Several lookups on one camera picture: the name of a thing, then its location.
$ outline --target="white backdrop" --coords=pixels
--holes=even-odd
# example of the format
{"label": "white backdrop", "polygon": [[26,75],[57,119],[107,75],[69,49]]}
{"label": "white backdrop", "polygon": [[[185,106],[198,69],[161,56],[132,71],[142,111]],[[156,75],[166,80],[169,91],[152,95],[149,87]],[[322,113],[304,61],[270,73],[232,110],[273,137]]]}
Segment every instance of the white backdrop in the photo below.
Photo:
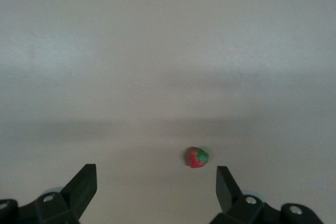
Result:
{"label": "white backdrop", "polygon": [[[336,0],[0,0],[0,198],[96,163],[90,223],[209,223],[216,166],[336,218]],[[209,151],[190,169],[183,152]]]}

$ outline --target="strawberry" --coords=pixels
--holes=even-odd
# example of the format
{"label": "strawberry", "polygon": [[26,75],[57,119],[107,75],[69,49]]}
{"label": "strawberry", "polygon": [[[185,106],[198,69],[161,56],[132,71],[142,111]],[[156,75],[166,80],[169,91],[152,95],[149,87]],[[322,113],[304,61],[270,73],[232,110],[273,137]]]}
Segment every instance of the strawberry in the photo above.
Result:
{"label": "strawberry", "polygon": [[200,148],[194,148],[190,152],[190,164],[191,168],[203,167],[208,163],[209,154]]}

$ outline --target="screw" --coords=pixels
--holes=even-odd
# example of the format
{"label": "screw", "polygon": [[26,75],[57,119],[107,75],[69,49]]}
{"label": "screw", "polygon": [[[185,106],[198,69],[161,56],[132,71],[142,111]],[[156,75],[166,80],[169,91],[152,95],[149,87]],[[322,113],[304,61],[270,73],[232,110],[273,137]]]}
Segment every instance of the screw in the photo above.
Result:
{"label": "screw", "polygon": [[296,214],[296,215],[301,215],[303,214],[302,210],[297,207],[297,206],[290,206],[289,210],[293,213],[293,214]]}
{"label": "screw", "polygon": [[53,198],[53,195],[48,195],[43,199],[43,202],[51,201]]}
{"label": "screw", "polygon": [[252,205],[257,203],[257,200],[255,198],[251,197],[251,196],[246,197],[245,200],[246,200],[247,203],[252,204]]}
{"label": "screw", "polygon": [[6,207],[8,207],[8,202],[0,204],[0,210],[5,209]]}

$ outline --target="red strawberry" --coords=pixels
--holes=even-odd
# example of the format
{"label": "red strawberry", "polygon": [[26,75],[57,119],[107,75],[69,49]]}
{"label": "red strawberry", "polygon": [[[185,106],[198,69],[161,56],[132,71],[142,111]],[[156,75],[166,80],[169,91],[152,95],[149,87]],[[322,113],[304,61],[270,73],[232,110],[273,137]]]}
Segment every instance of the red strawberry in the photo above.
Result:
{"label": "red strawberry", "polygon": [[207,154],[204,150],[199,148],[194,148],[190,152],[190,164],[191,168],[199,168],[203,167],[206,163],[208,163],[209,154]]}

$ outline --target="metal screw head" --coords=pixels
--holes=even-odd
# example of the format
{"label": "metal screw head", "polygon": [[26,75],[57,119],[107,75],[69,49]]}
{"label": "metal screw head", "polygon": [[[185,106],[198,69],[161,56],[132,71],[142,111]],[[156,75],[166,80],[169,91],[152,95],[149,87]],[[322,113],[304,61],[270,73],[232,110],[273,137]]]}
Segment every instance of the metal screw head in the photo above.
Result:
{"label": "metal screw head", "polygon": [[257,200],[255,198],[251,197],[251,196],[246,197],[245,200],[246,200],[247,203],[252,204],[252,205],[257,203]]}
{"label": "metal screw head", "polygon": [[8,207],[8,202],[0,204],[0,210],[5,209],[6,207]]}
{"label": "metal screw head", "polygon": [[293,213],[293,214],[296,214],[296,215],[301,215],[303,214],[302,210],[297,207],[297,206],[290,206],[289,210]]}
{"label": "metal screw head", "polygon": [[48,195],[43,199],[43,202],[51,201],[53,198],[53,195]]}

